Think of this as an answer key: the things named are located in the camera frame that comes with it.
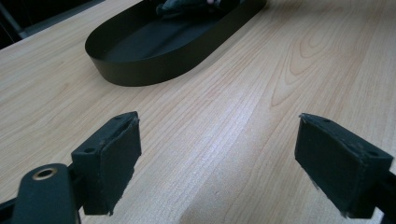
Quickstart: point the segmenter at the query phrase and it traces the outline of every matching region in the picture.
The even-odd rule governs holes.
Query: wood grain
[[[125,88],[101,78],[84,43],[136,3],[105,1],[0,50],[0,202],[137,111],[134,177],[114,216],[84,223],[379,222],[341,217],[293,150],[306,112],[396,156],[395,1],[274,0],[187,74]]]

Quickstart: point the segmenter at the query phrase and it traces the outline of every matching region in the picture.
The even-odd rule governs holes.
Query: black bracket
[[[300,118],[295,159],[314,184],[346,217],[371,218],[378,207],[382,223],[396,223],[393,157],[329,119]]]
[[[69,167],[26,174],[17,198],[0,204],[0,223],[80,223],[81,206],[86,215],[112,215],[140,155],[137,113],[116,116],[72,152]]]

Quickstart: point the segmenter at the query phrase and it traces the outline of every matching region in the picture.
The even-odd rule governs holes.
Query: dark wall
[[[20,27],[28,27],[91,0],[0,0]]]
[[[6,21],[6,18],[0,13],[0,49],[5,48],[15,42],[20,41],[21,38],[14,31],[12,26]]]

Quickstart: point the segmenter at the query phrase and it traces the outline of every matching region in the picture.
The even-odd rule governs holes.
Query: wooden table
[[[136,3],[105,1],[0,51],[0,202],[24,174],[69,164],[107,120],[136,110],[134,177],[114,216],[84,223],[379,222],[378,211],[341,217],[294,146],[306,112],[396,156],[395,1],[273,0],[187,74],[120,87],[84,43]]]

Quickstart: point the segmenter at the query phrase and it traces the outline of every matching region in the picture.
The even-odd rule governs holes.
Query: black tray
[[[229,13],[156,15],[143,0],[97,27],[85,43],[100,74],[121,86],[146,86],[178,77],[205,59],[265,5],[246,0]]]

